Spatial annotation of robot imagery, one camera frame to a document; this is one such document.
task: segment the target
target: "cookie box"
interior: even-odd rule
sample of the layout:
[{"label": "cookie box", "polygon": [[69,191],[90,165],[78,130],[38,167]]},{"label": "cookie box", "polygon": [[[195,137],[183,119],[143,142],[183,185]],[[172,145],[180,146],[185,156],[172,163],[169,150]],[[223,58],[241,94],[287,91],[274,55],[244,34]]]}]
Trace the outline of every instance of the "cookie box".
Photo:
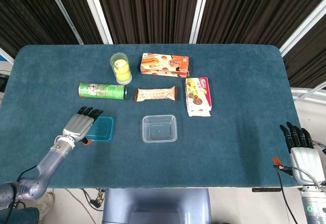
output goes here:
[{"label": "cookie box", "polygon": [[185,80],[185,93],[188,115],[210,116],[212,103],[210,99],[207,77],[187,78]]},{"label": "cookie box", "polygon": [[143,53],[141,73],[149,75],[166,75],[188,77],[189,58],[187,56]]}]

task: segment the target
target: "green chips can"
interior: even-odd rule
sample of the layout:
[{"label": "green chips can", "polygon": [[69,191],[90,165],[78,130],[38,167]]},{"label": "green chips can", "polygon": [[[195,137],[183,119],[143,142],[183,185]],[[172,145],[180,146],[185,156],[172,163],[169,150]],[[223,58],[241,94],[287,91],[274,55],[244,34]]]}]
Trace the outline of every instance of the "green chips can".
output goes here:
[{"label": "green chips can", "polygon": [[125,85],[80,83],[78,92],[79,96],[83,98],[108,98],[123,100],[127,96],[127,88]]}]

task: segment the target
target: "black curtain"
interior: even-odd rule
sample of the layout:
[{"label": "black curtain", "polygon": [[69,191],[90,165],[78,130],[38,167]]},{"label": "black curtain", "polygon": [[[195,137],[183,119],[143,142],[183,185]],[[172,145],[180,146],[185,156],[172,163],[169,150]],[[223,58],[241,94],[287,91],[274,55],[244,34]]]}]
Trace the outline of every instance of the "black curtain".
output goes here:
[{"label": "black curtain", "polygon": [[326,81],[326,16],[283,59],[292,87],[314,88]]},{"label": "black curtain", "polygon": [[206,0],[197,43],[281,47],[322,0]]},{"label": "black curtain", "polygon": [[115,44],[188,43],[197,0],[100,0]]},{"label": "black curtain", "polygon": [[61,0],[84,44],[103,44],[87,0]]},{"label": "black curtain", "polygon": [[78,44],[54,0],[0,0],[0,46],[12,57],[27,44]]}]

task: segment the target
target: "black robotic finger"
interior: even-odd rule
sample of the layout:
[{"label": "black robotic finger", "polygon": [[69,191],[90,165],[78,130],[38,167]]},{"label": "black robotic finger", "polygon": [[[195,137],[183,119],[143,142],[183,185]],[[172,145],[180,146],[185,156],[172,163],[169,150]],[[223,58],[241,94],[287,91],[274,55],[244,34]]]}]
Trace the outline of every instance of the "black robotic finger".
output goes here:
[{"label": "black robotic finger", "polygon": [[297,135],[299,136],[299,140],[300,140],[300,144],[302,147],[307,148],[307,143],[306,143],[306,139],[305,139],[305,135],[302,133],[302,131],[300,130],[300,128],[298,128],[297,126],[294,126]]},{"label": "black robotic finger", "polygon": [[96,121],[97,120],[97,118],[101,115],[103,113],[103,111],[102,110],[100,110],[100,111],[98,111],[98,112],[96,112],[93,116],[92,116],[92,118],[94,119],[94,121]]},{"label": "black robotic finger", "polygon": [[296,133],[295,127],[290,123],[290,122],[286,122],[286,125],[289,127],[290,129],[290,133],[293,139],[293,143],[296,147],[301,147],[300,141],[299,141],[299,137]]},{"label": "black robotic finger", "polygon": [[79,111],[77,112],[77,114],[82,114],[84,112],[84,110],[87,108],[87,106],[83,106],[79,109]]},{"label": "black robotic finger", "polygon": [[280,128],[283,131],[283,134],[285,136],[285,142],[286,142],[286,146],[289,150],[289,153],[291,153],[291,148],[294,148],[294,143],[293,143],[293,140],[291,137],[291,133],[283,125],[280,125]]},{"label": "black robotic finger", "polygon": [[98,111],[99,111],[98,108],[92,110],[92,111],[88,114],[88,117],[92,117],[92,116],[93,116],[96,112],[98,112]]},{"label": "black robotic finger", "polygon": [[83,115],[84,115],[84,116],[87,116],[88,113],[89,113],[92,109],[93,109],[93,107],[89,107],[89,108],[87,108],[87,109],[84,111]]},{"label": "black robotic finger", "polygon": [[306,139],[306,143],[307,143],[308,148],[313,149],[314,146],[312,144],[312,139],[311,139],[311,136],[310,136],[309,132],[305,128],[302,128],[301,131],[305,135],[305,139]]}]

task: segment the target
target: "blue container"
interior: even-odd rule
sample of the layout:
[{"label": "blue container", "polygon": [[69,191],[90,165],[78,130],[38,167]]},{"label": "blue container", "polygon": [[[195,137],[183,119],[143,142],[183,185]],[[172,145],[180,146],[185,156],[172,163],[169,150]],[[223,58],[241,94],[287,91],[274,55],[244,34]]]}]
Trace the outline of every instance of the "blue container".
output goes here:
[{"label": "blue container", "polygon": [[108,143],[112,140],[114,120],[109,116],[100,116],[88,131],[86,138],[93,142]]}]

